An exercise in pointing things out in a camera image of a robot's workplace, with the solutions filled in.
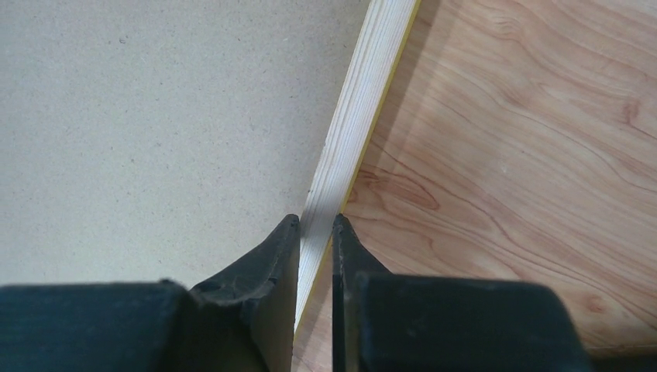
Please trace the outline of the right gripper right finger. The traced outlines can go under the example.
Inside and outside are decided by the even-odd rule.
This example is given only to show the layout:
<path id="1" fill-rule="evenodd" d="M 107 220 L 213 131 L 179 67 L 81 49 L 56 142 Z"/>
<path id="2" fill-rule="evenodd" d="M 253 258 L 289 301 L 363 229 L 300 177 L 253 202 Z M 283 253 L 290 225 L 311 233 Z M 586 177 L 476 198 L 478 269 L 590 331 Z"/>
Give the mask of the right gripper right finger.
<path id="1" fill-rule="evenodd" d="M 558 296 L 539 284 L 395 274 L 332 227 L 335 371 L 590 371 Z"/>

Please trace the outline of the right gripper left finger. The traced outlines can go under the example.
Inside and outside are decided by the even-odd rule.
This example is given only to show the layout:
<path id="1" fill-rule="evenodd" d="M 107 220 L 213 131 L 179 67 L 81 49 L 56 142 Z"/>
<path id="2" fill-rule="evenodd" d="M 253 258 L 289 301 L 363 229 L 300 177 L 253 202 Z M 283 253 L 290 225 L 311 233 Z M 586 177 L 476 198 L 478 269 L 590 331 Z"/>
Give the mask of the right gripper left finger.
<path id="1" fill-rule="evenodd" d="M 289 371 L 300 223 L 192 288 L 170 280 L 1 289 L 3 371 Z"/>

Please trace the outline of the yellow wooden picture frame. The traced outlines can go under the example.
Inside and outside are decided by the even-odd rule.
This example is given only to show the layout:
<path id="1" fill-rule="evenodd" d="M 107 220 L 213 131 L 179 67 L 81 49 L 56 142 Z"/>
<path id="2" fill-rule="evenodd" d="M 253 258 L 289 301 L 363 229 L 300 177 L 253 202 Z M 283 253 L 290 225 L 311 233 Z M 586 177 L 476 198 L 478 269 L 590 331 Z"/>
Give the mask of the yellow wooden picture frame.
<path id="1" fill-rule="evenodd" d="M 349 199 L 420 4 L 401 0 L 368 5 L 301 213 L 296 329 L 331 239 L 333 220 Z"/>

